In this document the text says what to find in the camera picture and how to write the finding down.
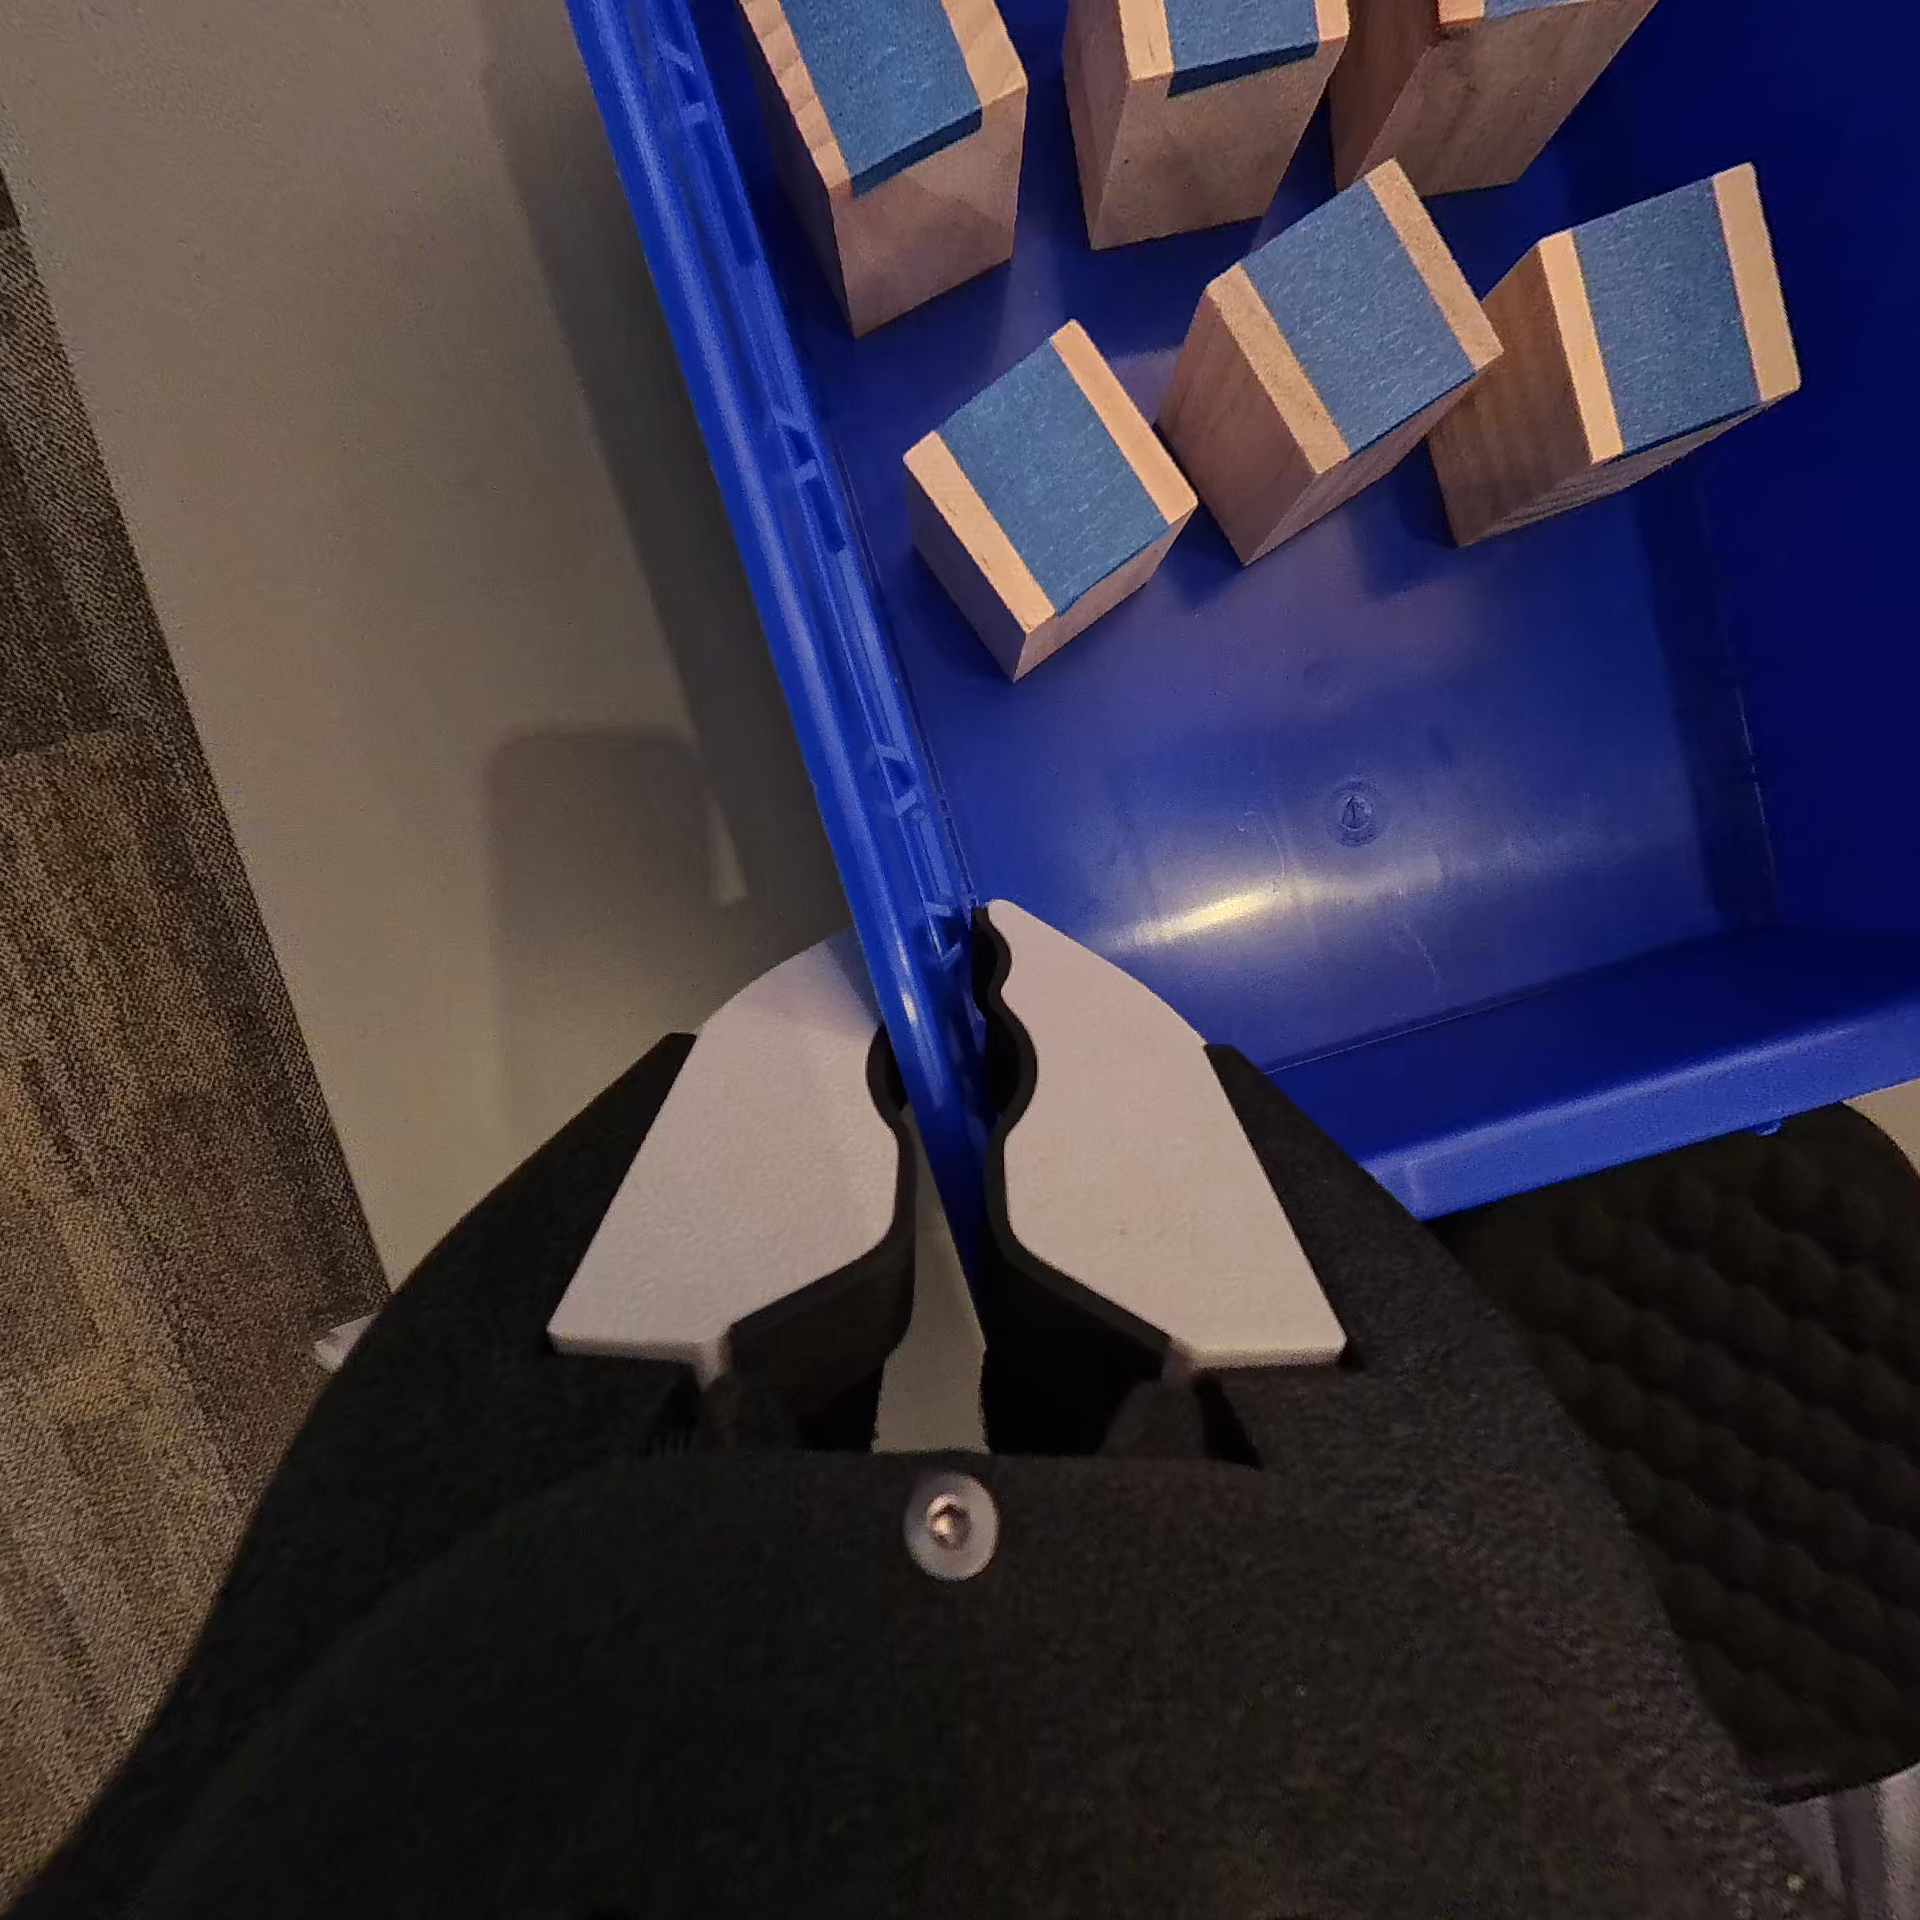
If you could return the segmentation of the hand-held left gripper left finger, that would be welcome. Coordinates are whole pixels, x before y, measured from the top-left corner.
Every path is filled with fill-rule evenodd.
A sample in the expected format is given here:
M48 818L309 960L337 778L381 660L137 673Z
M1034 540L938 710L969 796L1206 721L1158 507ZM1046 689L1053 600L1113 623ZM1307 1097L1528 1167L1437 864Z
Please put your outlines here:
M807 1439L873 1440L914 1311L919 1159L849 928L714 1014L547 1322L569 1358L739 1382Z

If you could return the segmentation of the blue plastic bin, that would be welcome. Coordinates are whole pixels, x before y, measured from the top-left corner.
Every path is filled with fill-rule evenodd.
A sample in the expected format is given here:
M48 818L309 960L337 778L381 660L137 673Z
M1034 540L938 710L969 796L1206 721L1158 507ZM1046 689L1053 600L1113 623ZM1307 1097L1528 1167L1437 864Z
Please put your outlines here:
M1896 1088L1919 1059L1915 6L1657 6L1555 143L1437 223L1550 231L1758 167L1805 387L1457 548L1415 451L1239 568L1199 512L1021 683L912 546L904 455L1065 320L1145 411L1259 224L1093 251L1065 6L1013 258L857 342L737 6L569 6L944 1196L986 1134L977 903L1233 1044L1419 1216Z

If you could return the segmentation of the black dimpled foam pad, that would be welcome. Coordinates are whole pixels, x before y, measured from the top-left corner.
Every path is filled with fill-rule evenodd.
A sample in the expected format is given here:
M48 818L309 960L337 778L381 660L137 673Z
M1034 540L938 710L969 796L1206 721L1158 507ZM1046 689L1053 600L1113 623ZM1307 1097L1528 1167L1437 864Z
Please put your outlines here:
M1839 1104L1432 1233L1586 1435L1778 1799L1919 1759L1919 1182Z

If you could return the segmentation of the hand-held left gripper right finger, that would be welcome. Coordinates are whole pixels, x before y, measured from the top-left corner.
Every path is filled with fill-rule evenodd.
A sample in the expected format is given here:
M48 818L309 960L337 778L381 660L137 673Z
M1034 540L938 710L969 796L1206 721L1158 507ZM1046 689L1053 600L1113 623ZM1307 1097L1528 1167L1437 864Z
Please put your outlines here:
M977 1316L1007 1455L1090 1455L1141 1387L1329 1368L1349 1335L1206 1038L1013 902L975 918L993 1136Z

